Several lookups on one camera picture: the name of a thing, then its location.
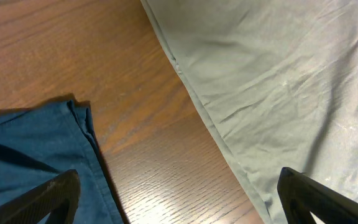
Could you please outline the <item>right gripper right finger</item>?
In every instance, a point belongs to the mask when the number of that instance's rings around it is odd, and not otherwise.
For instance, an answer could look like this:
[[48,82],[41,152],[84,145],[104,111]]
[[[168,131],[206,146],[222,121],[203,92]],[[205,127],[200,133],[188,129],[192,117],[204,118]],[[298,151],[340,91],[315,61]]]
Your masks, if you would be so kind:
[[358,203],[290,168],[281,169],[277,191],[289,224],[358,224]]

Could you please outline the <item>navy blue shorts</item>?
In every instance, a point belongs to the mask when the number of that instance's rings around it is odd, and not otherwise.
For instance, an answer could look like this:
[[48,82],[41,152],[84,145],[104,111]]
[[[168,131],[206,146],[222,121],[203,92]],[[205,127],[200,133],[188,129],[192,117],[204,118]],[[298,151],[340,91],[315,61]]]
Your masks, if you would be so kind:
[[0,116],[0,206],[67,170],[81,193],[75,223],[123,223],[99,162],[91,110],[74,101]]

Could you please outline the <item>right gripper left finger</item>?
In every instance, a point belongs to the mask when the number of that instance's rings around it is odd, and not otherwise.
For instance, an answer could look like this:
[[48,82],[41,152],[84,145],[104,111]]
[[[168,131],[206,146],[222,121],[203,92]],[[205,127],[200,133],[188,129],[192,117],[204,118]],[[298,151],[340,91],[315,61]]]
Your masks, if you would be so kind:
[[46,223],[72,224],[80,198],[80,180],[76,170],[68,170],[0,206],[0,224]]

